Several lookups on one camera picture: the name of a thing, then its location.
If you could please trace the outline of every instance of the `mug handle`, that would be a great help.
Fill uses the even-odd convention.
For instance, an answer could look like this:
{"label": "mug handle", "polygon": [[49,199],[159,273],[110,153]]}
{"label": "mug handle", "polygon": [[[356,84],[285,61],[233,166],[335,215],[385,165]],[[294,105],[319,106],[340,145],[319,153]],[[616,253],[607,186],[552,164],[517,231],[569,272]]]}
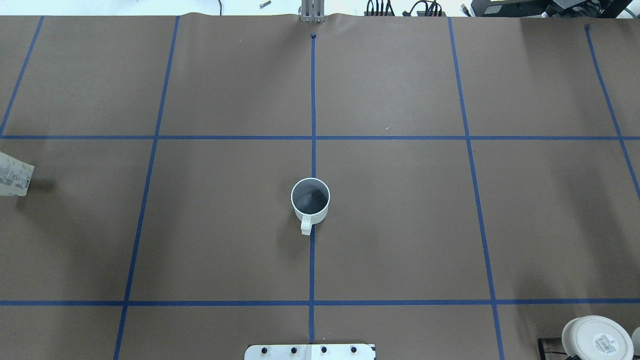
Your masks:
{"label": "mug handle", "polygon": [[302,223],[300,224],[300,230],[302,235],[311,235],[311,217],[308,215],[302,215]]}

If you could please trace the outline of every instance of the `blue tape line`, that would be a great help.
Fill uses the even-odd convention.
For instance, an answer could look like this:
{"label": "blue tape line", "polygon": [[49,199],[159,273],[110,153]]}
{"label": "blue tape line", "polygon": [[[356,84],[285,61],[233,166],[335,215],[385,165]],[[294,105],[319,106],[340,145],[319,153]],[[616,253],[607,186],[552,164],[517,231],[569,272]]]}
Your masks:
{"label": "blue tape line", "polygon": [[29,45],[29,51],[27,51],[27,56],[24,57],[24,62],[22,63],[22,68],[20,69],[18,80],[16,80],[15,86],[13,87],[13,93],[11,94],[11,98],[9,99],[9,105],[7,105],[6,111],[4,112],[2,124],[0,124],[0,135],[4,133],[4,128],[6,127],[6,123],[9,120],[9,114],[11,113],[11,107],[13,106],[13,101],[15,100],[15,96],[18,94],[18,89],[20,88],[20,83],[22,82],[24,71],[27,69],[27,64],[29,63],[29,59],[31,57],[31,53],[33,52],[33,48],[36,46],[36,40],[38,40],[38,35],[40,34],[40,29],[42,28],[43,21],[44,21],[44,16],[41,16],[40,21],[38,21],[38,26],[36,27],[36,32],[33,33],[33,38],[31,39],[31,45]]}
{"label": "blue tape line", "polygon": [[316,226],[311,227],[309,245],[309,343],[316,339]]}
{"label": "blue tape line", "polygon": [[471,300],[317,300],[317,306],[442,306],[491,305],[489,299]]}
{"label": "blue tape line", "polygon": [[[316,34],[311,34],[311,177],[316,177]],[[316,338],[316,226],[309,236],[309,343]]]}
{"label": "blue tape line", "polygon": [[311,177],[316,177],[316,34],[311,34]]}
{"label": "blue tape line", "polygon": [[317,136],[318,140],[465,140],[466,136],[438,136],[438,135],[398,135],[398,136],[376,136],[376,135],[335,135]]}
{"label": "blue tape line", "polygon": [[604,79],[602,78],[602,73],[600,72],[600,66],[598,65],[598,59],[596,59],[596,51],[593,48],[593,42],[591,41],[591,25],[586,24],[584,26],[584,32],[587,35],[587,43],[589,44],[589,51],[591,52],[591,59],[593,60],[593,67],[596,70],[596,75],[598,76],[598,81],[600,82],[600,87],[602,88],[602,93],[604,94],[604,99],[607,102],[607,107],[609,108],[609,114],[611,115],[611,120],[613,120],[613,126],[616,128],[616,133],[618,134],[618,138],[620,140],[620,147],[622,148],[622,153],[625,156],[625,161],[627,162],[627,168],[629,169],[629,174],[631,175],[631,180],[634,183],[634,188],[636,188],[636,195],[638,199],[640,199],[640,186],[638,186],[638,180],[636,177],[636,172],[634,171],[634,167],[631,164],[631,159],[629,158],[629,154],[627,152],[627,146],[625,145],[625,141],[622,138],[622,131],[620,130],[620,125],[618,124],[618,119],[616,118],[616,113],[613,111],[613,105],[611,104],[611,99],[609,98],[609,93],[607,91],[607,87],[604,85]]}
{"label": "blue tape line", "polygon": [[3,135],[5,140],[153,140],[153,135]]}
{"label": "blue tape line", "polygon": [[640,299],[504,299],[497,305],[549,305],[549,304],[640,304]]}
{"label": "blue tape line", "polygon": [[279,135],[160,135],[160,140],[311,140],[312,136]]}
{"label": "blue tape line", "polygon": [[618,140],[617,136],[491,136],[472,135],[469,140]]}
{"label": "blue tape line", "polygon": [[[124,301],[101,300],[0,300],[0,306],[123,306]],[[307,300],[130,300],[128,306],[220,307],[309,306]],[[640,298],[571,299],[443,299],[443,300],[315,300],[315,306],[473,306],[551,304],[640,304]]]}
{"label": "blue tape line", "polygon": [[129,306],[308,306],[306,300],[129,301]]}
{"label": "blue tape line", "polygon": [[[0,135],[3,140],[153,140],[154,135]],[[520,136],[520,135],[159,135],[159,140],[620,140],[618,136]],[[640,136],[622,136],[640,140]]]}
{"label": "blue tape line", "polygon": [[[458,84],[458,97],[460,98],[460,111],[462,112],[462,122],[465,127],[465,136],[467,137],[467,153],[469,156],[469,167],[471,169],[471,179],[474,185],[474,195],[476,197],[476,209],[478,214],[478,223],[480,226],[480,236],[482,238],[482,246],[484,252],[484,266],[486,268],[486,277],[489,282],[489,294],[491,300],[495,301],[495,288],[493,286],[493,273],[491,270],[491,259],[489,257],[489,246],[486,242],[486,231],[484,230],[484,218],[482,214],[482,204],[480,202],[480,191],[478,190],[478,183],[476,177],[476,164],[474,162],[474,153],[471,148],[471,139],[469,138],[469,125],[467,121],[467,109],[465,107],[465,97],[462,91],[462,81],[460,79],[460,67],[458,65],[458,54],[456,52],[456,39],[453,33],[453,24],[451,18],[447,18],[449,21],[449,36],[451,38],[451,52],[453,55],[453,65],[456,70],[456,82]],[[500,360],[504,360],[504,349],[502,346],[502,332],[500,330],[500,320],[498,316],[498,307],[492,305],[493,310],[493,323],[495,326],[495,339],[498,345],[498,353]]]}
{"label": "blue tape line", "polygon": [[122,345],[122,336],[124,334],[124,326],[127,319],[127,308],[129,306],[129,297],[131,296],[131,284],[133,282],[133,274],[136,268],[136,259],[138,257],[138,247],[140,245],[140,234],[142,232],[142,224],[145,219],[145,210],[147,208],[147,197],[149,194],[149,185],[151,184],[151,177],[154,169],[154,161],[156,159],[156,148],[158,143],[158,135],[160,134],[160,126],[162,125],[162,115],[164,110],[164,98],[166,97],[166,89],[169,85],[169,77],[171,74],[171,64],[173,61],[173,50],[175,49],[175,39],[178,34],[178,24],[180,23],[180,16],[175,17],[175,24],[173,25],[173,36],[171,40],[171,47],[169,50],[169,60],[166,64],[166,72],[164,74],[164,85],[162,89],[162,95],[160,98],[160,107],[158,109],[158,117],[156,121],[156,131],[154,137],[154,143],[151,146],[151,155],[149,156],[149,166],[147,169],[147,179],[145,180],[145,189],[142,194],[142,203],[140,205],[140,215],[138,217],[138,227],[136,229],[136,237],[133,243],[133,251],[131,252],[131,264],[129,265],[129,275],[127,276],[127,287],[124,295],[124,305],[122,306],[122,314],[120,315],[120,326],[118,327],[118,337],[116,339],[116,346],[113,352],[113,360],[118,360],[120,356],[120,346]]}
{"label": "blue tape line", "polygon": [[124,301],[0,300],[0,306],[122,306]]}

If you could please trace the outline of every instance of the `white round container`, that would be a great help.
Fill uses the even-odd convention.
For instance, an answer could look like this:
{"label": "white round container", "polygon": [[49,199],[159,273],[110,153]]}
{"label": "white round container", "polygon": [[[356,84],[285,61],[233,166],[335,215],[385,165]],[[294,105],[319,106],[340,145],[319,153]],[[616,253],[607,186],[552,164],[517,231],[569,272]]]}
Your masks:
{"label": "white round container", "polygon": [[633,343],[615,321],[590,315],[571,320],[562,330],[562,344],[567,355],[582,360],[631,360]]}
{"label": "white round container", "polygon": [[640,356],[640,327],[631,335],[631,342],[634,344],[634,352]]}

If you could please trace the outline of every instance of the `white floor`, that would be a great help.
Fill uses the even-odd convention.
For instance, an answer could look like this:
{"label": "white floor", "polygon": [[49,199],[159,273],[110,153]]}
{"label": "white floor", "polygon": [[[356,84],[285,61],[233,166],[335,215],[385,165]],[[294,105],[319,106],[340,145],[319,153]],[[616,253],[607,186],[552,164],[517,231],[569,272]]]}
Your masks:
{"label": "white floor", "polygon": [[[260,9],[266,0],[221,0],[223,15],[278,15],[298,13],[299,0],[271,0],[271,4]],[[393,0],[396,15],[409,10],[415,0]],[[438,0],[447,16],[464,16],[460,4],[470,8],[470,0]],[[363,15],[366,0],[326,0],[325,13]],[[640,13],[640,0],[634,0],[629,10]],[[218,15],[217,0],[0,0],[0,15],[182,15],[190,12]],[[631,18],[627,12],[621,18]]]}

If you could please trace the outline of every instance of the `mug rim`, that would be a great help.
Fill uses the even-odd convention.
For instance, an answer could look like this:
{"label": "mug rim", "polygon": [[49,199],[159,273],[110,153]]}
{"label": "mug rim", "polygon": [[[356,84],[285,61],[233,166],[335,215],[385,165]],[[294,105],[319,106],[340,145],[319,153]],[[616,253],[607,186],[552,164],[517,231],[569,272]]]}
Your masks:
{"label": "mug rim", "polygon": [[[299,185],[301,182],[303,182],[304,180],[318,180],[320,183],[322,183],[322,185],[324,185],[324,187],[326,188],[326,192],[329,194],[329,197],[328,197],[328,198],[327,198],[327,200],[326,200],[326,205],[324,205],[324,207],[322,208],[322,210],[318,211],[317,213],[313,213],[313,214],[307,214],[307,213],[304,213],[304,212],[300,211],[300,209],[298,209],[298,208],[296,207],[296,205],[293,203],[293,191],[296,189],[296,186],[298,186],[298,185]],[[291,200],[291,206],[293,206],[293,208],[294,208],[296,211],[299,211],[301,214],[304,214],[304,215],[306,215],[306,216],[308,216],[308,217],[312,217],[312,216],[314,216],[314,215],[318,215],[318,214],[320,214],[321,212],[323,212],[324,210],[326,210],[326,209],[329,207],[329,202],[331,202],[331,190],[329,190],[329,186],[327,186],[327,184],[326,184],[324,181],[322,181],[322,180],[318,179],[317,177],[305,177],[304,179],[302,179],[302,180],[298,181],[298,182],[297,182],[297,183],[296,183],[296,184],[291,188],[291,195],[289,196],[289,198],[290,198],[290,200]]]}

